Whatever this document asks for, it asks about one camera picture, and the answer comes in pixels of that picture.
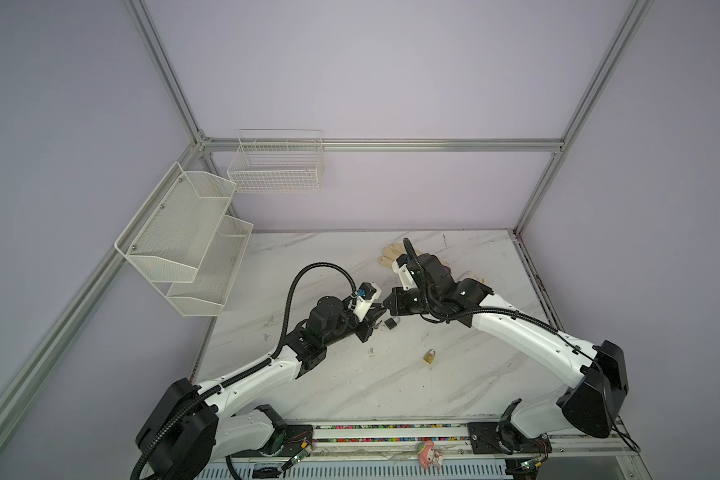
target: black mounting plate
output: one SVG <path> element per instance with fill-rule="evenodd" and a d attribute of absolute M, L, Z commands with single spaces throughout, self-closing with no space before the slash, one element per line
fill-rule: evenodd
<path fill-rule="evenodd" d="M 277 457 L 292 458 L 302 450 L 302 443 L 299 440 L 307 440 L 312 442 L 311 425 L 288 425 L 286 427 L 286 442 L 282 444 L 282 450 L 276 455 Z M 233 458 L 269 458 L 263 456 L 258 450 L 243 450 L 232 454 Z"/>
<path fill-rule="evenodd" d="M 501 450 L 499 444 L 499 434 L 496 432 L 496 427 L 499 422 L 472 422 L 467 424 L 467 430 L 469 431 L 469 441 L 472 444 L 472 453 L 474 454 L 490 454 L 490 453 L 506 453 Z M 552 445 L 548 438 L 540 438 L 547 446 L 547 452 L 552 451 Z M 523 447 L 518 453 L 519 454 L 533 454 L 538 455 L 539 448 L 544 450 L 536 442 L 532 442 L 527 446 Z"/>

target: white marble table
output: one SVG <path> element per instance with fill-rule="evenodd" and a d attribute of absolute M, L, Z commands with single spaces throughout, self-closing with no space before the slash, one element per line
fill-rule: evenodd
<path fill-rule="evenodd" d="M 216 378 L 275 347 L 288 288 L 307 264 L 338 264 L 358 285 L 377 283 L 386 297 L 398 279 L 378 258 L 386 245 L 404 236 L 417 250 L 447 262 L 456 280 L 485 278 L 513 305 L 546 319 L 504 230 L 253 234 L 197 379 Z M 290 327 L 307 318 L 320 297 L 344 298 L 348 290 L 334 270 L 308 272 L 294 295 Z M 428 365 L 422 357 L 430 349 L 436 356 Z M 256 404 L 269 403 L 291 420 L 499 415 L 512 400 L 559 385 L 535 360 L 487 333 L 409 316 L 393 330 L 382 324 L 366 343 L 351 336 L 331 345 L 314 370 Z"/>

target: wire basket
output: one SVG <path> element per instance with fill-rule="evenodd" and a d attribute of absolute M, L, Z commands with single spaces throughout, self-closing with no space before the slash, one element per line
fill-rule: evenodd
<path fill-rule="evenodd" d="M 148 220 L 133 234 L 137 214 L 115 248 L 183 316 L 217 316 L 253 225 L 226 214 L 234 182 L 179 164 L 166 177 L 175 179 Z"/>
<path fill-rule="evenodd" d="M 244 194 L 320 191 L 325 167 L 320 130 L 238 130 L 227 171 Z"/>

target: white wire basket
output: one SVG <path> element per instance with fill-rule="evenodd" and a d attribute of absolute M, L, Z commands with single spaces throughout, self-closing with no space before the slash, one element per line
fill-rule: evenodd
<path fill-rule="evenodd" d="M 115 248 L 183 316 L 217 316 L 230 294 L 253 225 L 227 215 L 235 183 L 207 172 L 176 177 L 135 235 L 135 216 Z"/>
<path fill-rule="evenodd" d="M 227 171 L 237 191 L 320 191 L 325 168 L 320 130 L 238 130 L 240 147 Z"/>

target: aluminum beam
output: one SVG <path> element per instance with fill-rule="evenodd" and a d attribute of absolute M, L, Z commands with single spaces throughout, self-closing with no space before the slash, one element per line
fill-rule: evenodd
<path fill-rule="evenodd" d="M 184 150 L 179 163 L 182 168 L 188 168 L 201 155 L 200 144 L 193 141 Z M 166 176 L 154 189 L 152 195 L 139 209 L 138 220 L 132 225 L 130 234 L 138 234 L 176 177 L 178 174 L 173 177 Z M 0 452 L 8 444 L 10 437 L 42 393 L 46 382 L 64 359 L 77 336 L 85 328 L 88 315 L 124 261 L 125 259 L 117 253 L 114 246 L 110 248 L 110 251 L 96 267 L 96 271 L 73 298 L 39 347 L 21 368 L 19 374 L 3 392 L 0 397 Z"/>
<path fill-rule="evenodd" d="M 206 151 L 234 151 L 236 138 L 207 138 Z M 560 151 L 558 138 L 324 138 L 325 151 Z"/>
<path fill-rule="evenodd" d="M 144 47 L 146 47 L 147 53 L 150 58 L 152 58 L 160 80 L 163 82 L 163 86 L 170 96 L 171 103 L 173 103 L 176 112 L 179 114 L 179 119 L 184 129 L 190 138 L 194 141 L 200 141 L 202 132 L 197 126 L 197 121 L 195 121 L 195 116 L 192 114 L 190 104 L 186 100 L 181 85 L 179 85 L 176 72 L 173 71 L 173 66 L 168 59 L 165 46 L 163 46 L 163 42 L 157 33 L 155 23 L 150 15 L 150 10 L 147 8 L 144 0 L 124 0 L 124 3 L 128 9 L 128 13 L 134 20 L 134 24 L 136 24 L 136 30 L 141 37 L 141 41 L 144 43 Z"/>
<path fill-rule="evenodd" d="M 514 228 L 514 232 L 517 235 L 522 235 L 526 227 L 528 227 L 530 218 L 536 212 L 539 203 L 547 193 L 547 190 L 552 184 L 552 180 L 554 180 L 555 175 L 557 175 L 557 172 L 560 170 L 560 167 L 563 166 L 563 162 L 565 161 L 568 152 L 574 146 L 574 143 L 578 138 L 581 129 L 584 127 L 586 120 L 589 118 L 595 104 L 600 99 L 608 81 L 613 76 L 616 65 L 624 56 L 624 51 L 626 50 L 627 45 L 629 45 L 632 41 L 632 38 L 635 36 L 638 27 L 643 22 L 643 19 L 652 4 L 653 0 L 634 0 L 632 5 L 630 5 L 627 9 L 621 24 L 619 24 L 619 29 L 616 31 L 616 35 L 608 45 L 608 49 L 606 50 L 603 59 L 600 61 L 600 65 L 598 65 L 595 75 L 592 77 L 589 86 L 586 88 L 584 96 L 579 101 L 579 105 L 574 112 L 574 116 L 570 122 L 568 122 L 568 127 L 566 128 L 565 135 L 563 136 L 562 149 L 559 153 L 552 154 L 552 158 L 547 164 L 547 167 L 544 169 L 536 188 L 534 188 L 534 192 L 528 199 L 528 203 L 525 208 L 523 208 L 522 214 L 520 214 L 518 223 Z"/>

